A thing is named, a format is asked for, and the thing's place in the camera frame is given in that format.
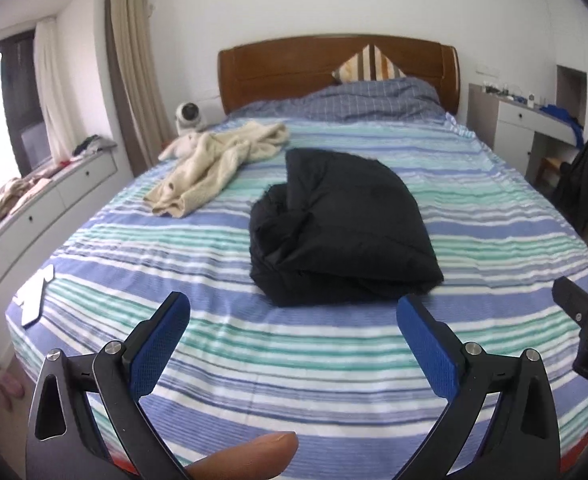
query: silver bolt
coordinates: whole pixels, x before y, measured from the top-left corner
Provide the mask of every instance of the silver bolt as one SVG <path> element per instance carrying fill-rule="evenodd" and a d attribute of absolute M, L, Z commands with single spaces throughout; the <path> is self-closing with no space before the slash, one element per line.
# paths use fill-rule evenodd
<path fill-rule="evenodd" d="M 525 352 L 525 357 L 530 361 L 538 361 L 540 359 L 540 354 L 533 348 L 528 348 Z"/>
<path fill-rule="evenodd" d="M 465 344 L 465 352 L 467 352 L 470 355 L 478 355 L 482 351 L 483 351 L 483 348 L 478 343 L 472 342 L 472 343 Z"/>
<path fill-rule="evenodd" d="M 120 343 L 120 341 L 110 341 L 105 345 L 105 351 L 109 355 L 117 354 L 118 352 L 120 352 L 121 348 L 123 348 L 123 346 Z"/>
<path fill-rule="evenodd" d="M 47 352 L 47 360 L 48 361 L 56 361 L 60 357 L 60 350 L 58 348 L 54 348 Z"/>

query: striped pillow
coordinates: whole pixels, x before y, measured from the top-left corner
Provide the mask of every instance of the striped pillow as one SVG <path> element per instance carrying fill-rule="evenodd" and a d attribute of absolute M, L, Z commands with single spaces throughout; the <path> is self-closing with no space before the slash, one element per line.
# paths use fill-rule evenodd
<path fill-rule="evenodd" d="M 403 71 L 383 54 L 378 46 L 368 45 L 331 73 L 339 83 L 382 81 L 405 77 Z"/>

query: black folded jacket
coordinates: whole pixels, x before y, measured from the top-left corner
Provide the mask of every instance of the black folded jacket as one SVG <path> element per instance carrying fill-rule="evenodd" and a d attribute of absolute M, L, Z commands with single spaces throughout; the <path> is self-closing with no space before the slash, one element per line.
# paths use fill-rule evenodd
<path fill-rule="evenodd" d="M 301 148 L 251 209 L 251 277 L 274 304 L 397 300 L 443 280 L 421 213 L 378 160 Z"/>

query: headboard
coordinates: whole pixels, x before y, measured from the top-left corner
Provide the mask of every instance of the headboard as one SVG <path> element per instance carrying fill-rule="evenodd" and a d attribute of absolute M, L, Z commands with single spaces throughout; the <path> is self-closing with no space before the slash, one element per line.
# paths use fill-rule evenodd
<path fill-rule="evenodd" d="M 236 46 L 218 53 L 225 113 L 259 100 L 303 97 L 335 83 L 331 72 L 376 44 L 406 75 L 430 83 L 440 104 L 458 111 L 460 73 L 453 46 L 395 36 L 298 36 Z"/>

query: desk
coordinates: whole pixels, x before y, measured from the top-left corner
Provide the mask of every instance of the desk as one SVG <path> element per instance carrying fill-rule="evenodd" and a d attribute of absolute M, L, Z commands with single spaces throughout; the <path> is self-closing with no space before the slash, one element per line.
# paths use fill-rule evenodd
<path fill-rule="evenodd" d="M 549 139 L 576 146 L 569 124 L 515 101 L 486 94 L 475 84 L 469 85 L 467 126 L 530 184 L 536 180 Z"/>

